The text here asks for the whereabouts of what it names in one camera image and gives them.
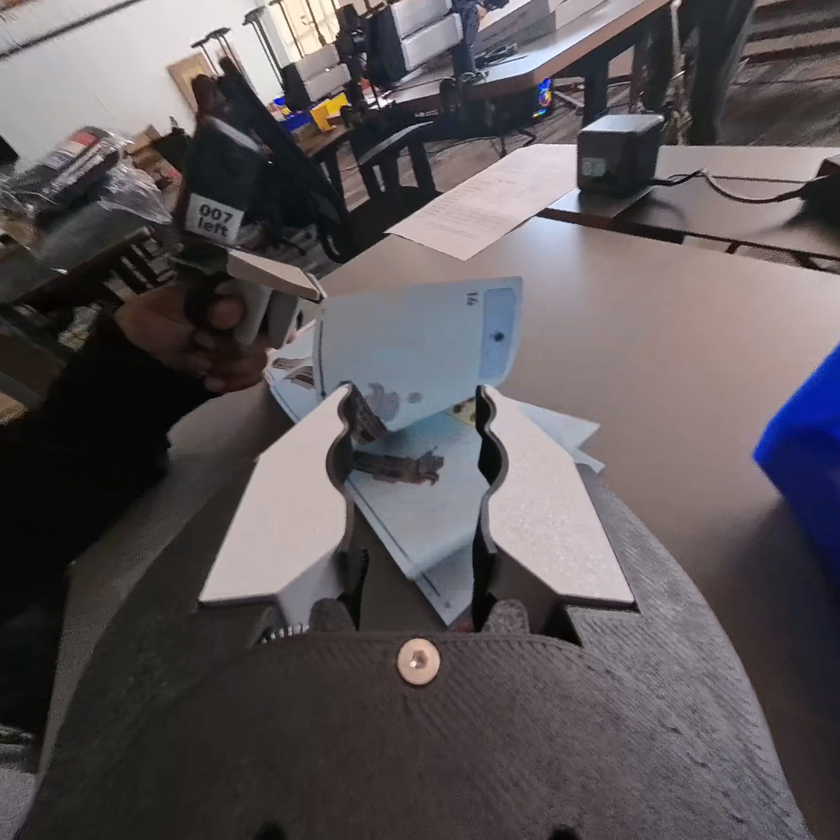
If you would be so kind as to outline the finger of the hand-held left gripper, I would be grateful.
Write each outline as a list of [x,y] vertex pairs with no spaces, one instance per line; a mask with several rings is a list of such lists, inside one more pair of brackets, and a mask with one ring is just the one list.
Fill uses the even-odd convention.
[[268,304],[281,281],[317,280],[306,271],[264,256],[232,250],[227,258],[225,296],[241,300],[242,318],[234,338],[242,346],[253,345],[260,335],[268,338]]
[[319,312],[327,297],[317,280],[281,281],[268,304],[268,346],[281,348],[295,339]]

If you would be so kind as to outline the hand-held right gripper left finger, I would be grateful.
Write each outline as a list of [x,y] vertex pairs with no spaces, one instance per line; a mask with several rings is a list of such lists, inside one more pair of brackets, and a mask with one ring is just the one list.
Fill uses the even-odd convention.
[[256,460],[198,605],[274,606],[286,625],[308,624],[314,605],[345,604],[354,625],[369,555],[352,546],[354,411],[361,394],[341,384]]

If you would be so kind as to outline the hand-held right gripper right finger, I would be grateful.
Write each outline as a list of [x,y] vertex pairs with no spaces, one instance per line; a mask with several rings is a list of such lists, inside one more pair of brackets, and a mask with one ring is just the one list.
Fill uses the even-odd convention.
[[472,545],[472,623],[516,602],[531,632],[573,632],[569,607],[635,613],[632,593],[574,458],[495,388],[476,390],[488,488]]

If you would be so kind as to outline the light blue instruction booklet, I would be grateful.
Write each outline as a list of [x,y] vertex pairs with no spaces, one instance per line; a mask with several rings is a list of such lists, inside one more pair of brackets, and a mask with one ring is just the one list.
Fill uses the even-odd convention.
[[522,280],[471,280],[325,299],[269,356],[266,380],[293,423],[350,381],[386,434],[355,442],[346,487],[376,537],[447,626],[473,591],[481,499],[479,384],[498,385],[520,338]]

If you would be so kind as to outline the blue plastic bin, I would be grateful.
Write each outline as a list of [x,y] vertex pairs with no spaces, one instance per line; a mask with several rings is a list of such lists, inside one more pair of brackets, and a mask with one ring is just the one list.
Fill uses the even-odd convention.
[[839,348],[770,420],[752,457],[839,586]]

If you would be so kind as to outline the grey desk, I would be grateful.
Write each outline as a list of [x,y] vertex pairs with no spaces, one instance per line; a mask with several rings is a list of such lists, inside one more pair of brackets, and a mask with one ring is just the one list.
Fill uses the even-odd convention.
[[[535,218],[466,262],[390,237],[326,277],[343,295],[524,280],[502,391],[601,424],[605,482],[691,577],[733,642],[814,834],[838,838],[838,590],[760,472],[763,429],[838,345],[838,276]],[[164,572],[218,546],[253,458],[289,426],[263,385],[197,409],[171,473],[79,561],[45,778],[27,828],[76,799],[125,720],[175,601]]]

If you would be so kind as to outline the person's left hand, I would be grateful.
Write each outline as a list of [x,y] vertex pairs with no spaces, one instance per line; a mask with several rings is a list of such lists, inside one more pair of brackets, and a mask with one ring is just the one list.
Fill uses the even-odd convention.
[[114,316],[124,337],[166,368],[191,376],[211,393],[240,392],[263,379],[266,340],[241,345],[233,332],[245,315],[241,297],[217,297],[206,310],[208,328],[186,316],[186,291],[172,284],[124,303]]

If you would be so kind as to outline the tall black office chair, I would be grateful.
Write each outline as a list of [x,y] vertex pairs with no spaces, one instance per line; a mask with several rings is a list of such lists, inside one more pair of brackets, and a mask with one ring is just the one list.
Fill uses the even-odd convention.
[[356,160],[368,199],[349,209],[322,165],[337,163],[334,148],[308,156],[270,115],[231,59],[217,79],[233,114],[245,120],[268,150],[258,182],[257,209],[269,238],[281,230],[312,228],[325,255],[344,264],[383,239],[393,225],[441,195],[425,149],[425,126],[416,124],[363,152]]

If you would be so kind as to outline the small blue storage bin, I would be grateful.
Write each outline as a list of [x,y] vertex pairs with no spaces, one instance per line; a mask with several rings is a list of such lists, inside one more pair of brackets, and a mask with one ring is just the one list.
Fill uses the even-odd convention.
[[319,133],[309,110],[296,111],[288,107],[285,98],[278,97],[268,102],[268,111],[289,135],[298,138]]

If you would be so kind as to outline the tan framed board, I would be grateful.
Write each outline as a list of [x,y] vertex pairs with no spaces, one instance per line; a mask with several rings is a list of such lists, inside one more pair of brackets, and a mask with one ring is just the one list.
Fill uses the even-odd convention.
[[214,76],[214,68],[208,61],[207,56],[202,51],[194,51],[189,56],[170,64],[167,71],[189,109],[193,113],[197,113],[193,81],[200,76],[209,78]]

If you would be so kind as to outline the yellow storage bin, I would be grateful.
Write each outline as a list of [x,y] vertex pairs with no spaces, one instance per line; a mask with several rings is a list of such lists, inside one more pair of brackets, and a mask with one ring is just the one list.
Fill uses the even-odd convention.
[[311,119],[321,133],[330,133],[344,125],[343,109],[350,107],[346,94],[342,91],[310,107]]

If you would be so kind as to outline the plastic wrapped bundle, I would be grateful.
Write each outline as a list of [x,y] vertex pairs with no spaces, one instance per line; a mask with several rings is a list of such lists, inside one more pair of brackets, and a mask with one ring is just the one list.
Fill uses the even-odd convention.
[[39,227],[85,205],[133,214],[154,224],[172,216],[153,177],[138,168],[123,136],[86,126],[23,171],[2,179],[1,208]]

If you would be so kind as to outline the white equipment case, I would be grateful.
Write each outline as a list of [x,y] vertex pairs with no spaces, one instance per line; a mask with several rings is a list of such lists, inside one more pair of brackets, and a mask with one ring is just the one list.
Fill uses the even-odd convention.
[[383,3],[366,19],[366,72],[372,86],[390,89],[464,37],[450,1]]
[[286,106],[290,111],[310,110],[350,83],[350,70],[335,44],[327,44],[280,69]]

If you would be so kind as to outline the dark metal table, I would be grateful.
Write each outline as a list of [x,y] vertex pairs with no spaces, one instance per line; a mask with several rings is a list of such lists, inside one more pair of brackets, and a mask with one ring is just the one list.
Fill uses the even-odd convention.
[[66,277],[143,229],[155,235],[167,231],[166,226],[122,209],[92,204],[60,221],[34,249],[12,244],[2,251],[2,304],[13,303],[53,280]]

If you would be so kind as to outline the white paper sheet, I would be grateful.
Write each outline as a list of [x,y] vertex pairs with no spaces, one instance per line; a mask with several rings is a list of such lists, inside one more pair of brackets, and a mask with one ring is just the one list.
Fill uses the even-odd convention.
[[387,234],[468,260],[576,185],[573,144],[534,144],[435,198]]

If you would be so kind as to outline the flat white box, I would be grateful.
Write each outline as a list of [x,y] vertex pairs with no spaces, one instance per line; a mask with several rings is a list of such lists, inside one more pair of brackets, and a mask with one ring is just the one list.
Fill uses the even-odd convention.
[[508,43],[530,43],[601,5],[603,1],[510,1],[480,20],[475,48],[481,51]]

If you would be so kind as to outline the adjacent dark grey table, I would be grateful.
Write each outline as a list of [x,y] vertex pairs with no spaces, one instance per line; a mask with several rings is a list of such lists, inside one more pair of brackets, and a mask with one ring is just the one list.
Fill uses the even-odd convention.
[[[705,170],[729,193],[770,197],[810,181],[823,159],[838,153],[802,146],[666,146],[658,155],[657,178]],[[838,227],[807,212],[801,199],[736,203],[700,178],[619,199],[583,195],[574,187],[539,216],[729,254],[746,249],[786,254],[804,267],[838,269]]]

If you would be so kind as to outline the long wooden workbench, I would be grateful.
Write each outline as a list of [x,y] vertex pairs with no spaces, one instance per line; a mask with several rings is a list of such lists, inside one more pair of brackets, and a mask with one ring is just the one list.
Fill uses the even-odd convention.
[[518,45],[508,43],[477,51],[476,72],[454,78],[449,51],[397,82],[372,86],[366,72],[365,24],[376,6],[360,13],[339,7],[339,32],[332,42],[350,70],[343,89],[350,125],[385,134],[409,125],[425,126],[430,141],[502,139],[531,123],[534,91],[541,80],[579,77],[584,81],[584,122],[606,110],[606,86],[612,59],[646,35],[666,14],[669,2],[609,1],[551,35]]

